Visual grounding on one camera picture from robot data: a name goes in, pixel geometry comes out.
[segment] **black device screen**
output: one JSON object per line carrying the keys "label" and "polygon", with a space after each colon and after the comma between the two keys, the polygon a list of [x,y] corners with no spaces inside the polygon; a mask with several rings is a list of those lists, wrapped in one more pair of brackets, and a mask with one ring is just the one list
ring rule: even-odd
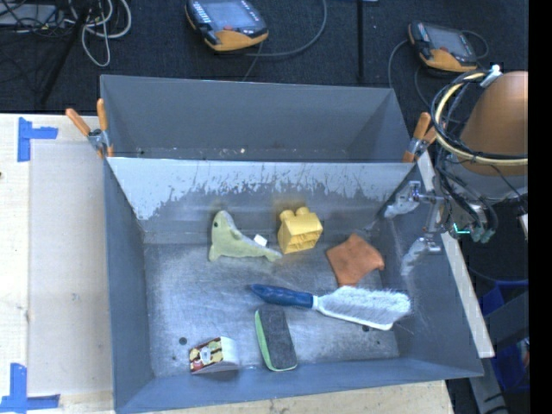
{"label": "black device screen", "polygon": [[208,2],[204,3],[204,9],[210,19],[219,26],[230,25],[239,28],[253,24],[251,15],[237,1]]}
{"label": "black device screen", "polygon": [[445,28],[435,28],[428,24],[425,25],[425,30],[435,49],[446,47],[453,55],[459,55],[461,57],[466,57],[468,55],[466,45],[462,42],[460,34],[457,31]]}

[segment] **gray bin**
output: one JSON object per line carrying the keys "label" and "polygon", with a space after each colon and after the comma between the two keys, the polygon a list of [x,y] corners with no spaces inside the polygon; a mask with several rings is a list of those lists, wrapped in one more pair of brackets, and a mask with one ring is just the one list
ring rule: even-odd
{"label": "gray bin", "polygon": [[[115,147],[104,191],[118,413],[482,375],[445,251],[399,271],[428,207],[380,214],[421,180],[401,162],[409,136],[393,90],[103,75],[100,91]],[[279,213],[303,205],[323,224],[314,248],[208,260],[219,210],[279,250]],[[270,371],[248,286],[334,291],[325,251],[353,232],[386,262],[360,286],[406,292],[412,313],[380,331],[286,307],[298,366]],[[191,374],[189,349],[218,336],[235,340],[240,368]]]}

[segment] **blue brush handle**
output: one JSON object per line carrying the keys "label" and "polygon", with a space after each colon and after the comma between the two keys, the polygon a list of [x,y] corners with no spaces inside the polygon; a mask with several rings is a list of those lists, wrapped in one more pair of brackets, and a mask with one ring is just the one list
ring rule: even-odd
{"label": "blue brush handle", "polygon": [[312,308],[312,294],[308,292],[295,292],[282,286],[252,284],[251,290],[265,302],[277,305],[296,305],[304,308]]}

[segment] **blue tape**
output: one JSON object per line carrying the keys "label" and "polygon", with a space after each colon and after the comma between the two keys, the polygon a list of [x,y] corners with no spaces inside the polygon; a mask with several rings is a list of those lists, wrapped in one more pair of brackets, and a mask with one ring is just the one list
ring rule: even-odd
{"label": "blue tape", "polygon": [[18,363],[10,366],[9,396],[0,401],[0,412],[26,414],[27,410],[47,410],[57,408],[60,395],[27,397],[27,368]]}
{"label": "blue tape", "polygon": [[33,129],[33,123],[20,116],[17,160],[21,162],[31,159],[31,140],[55,140],[57,136],[58,130],[56,128]]}

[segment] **white cable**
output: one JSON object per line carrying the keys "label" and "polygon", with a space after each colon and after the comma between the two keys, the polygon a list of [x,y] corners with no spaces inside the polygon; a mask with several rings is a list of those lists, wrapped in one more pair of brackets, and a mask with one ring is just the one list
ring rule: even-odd
{"label": "white cable", "polygon": [[[104,14],[104,10],[102,8],[102,0],[98,0],[98,5],[99,5],[100,11],[101,11],[101,19],[100,20],[95,20],[95,21],[92,21],[92,22],[90,20],[87,20],[86,24],[82,28],[81,43],[82,43],[83,49],[85,50],[86,55],[88,55],[88,57],[92,60],[92,62],[96,66],[106,67],[110,64],[110,62],[111,62],[111,51],[110,51],[109,39],[123,37],[125,34],[128,33],[128,31],[132,27],[132,15],[131,15],[131,12],[130,12],[129,4],[127,3],[126,0],[119,0],[119,1],[121,2],[122,6],[124,7],[126,15],[127,15],[127,24],[121,32],[114,33],[114,34],[108,34],[107,24],[110,21],[111,17],[113,16],[113,13],[114,13],[113,2],[111,0],[107,0],[107,3],[109,5],[108,15]],[[72,15],[75,17],[75,20],[77,20],[78,16],[76,14],[75,9],[73,8],[73,6],[71,4],[71,0],[69,0],[69,3],[70,3]],[[75,20],[66,19],[66,22],[76,23]],[[96,29],[100,26],[103,28],[103,32],[96,31]],[[106,50],[106,53],[107,53],[107,59],[104,63],[98,62],[92,56],[92,54],[90,52],[90,49],[86,46],[86,33],[88,33],[89,35],[95,35],[96,37],[99,37],[99,38],[103,38],[104,43],[105,43],[105,50]]]}
{"label": "white cable", "polygon": [[83,45],[83,49],[85,50],[86,52],[86,55],[88,55],[88,57],[90,58],[90,60],[92,60],[92,62],[96,65],[96,66],[100,66],[100,67],[106,67],[110,64],[111,62],[111,51],[110,51],[110,41],[108,40],[108,35],[107,35],[107,26],[103,26],[103,31],[105,33],[105,36],[103,37],[103,41],[105,42],[105,50],[106,50],[106,53],[107,53],[107,60],[105,61],[105,63],[100,63],[99,61],[97,61],[94,57],[92,57],[92,54],[91,52],[89,51],[88,47],[86,46],[86,29],[82,29],[82,35],[81,35],[81,43]]}

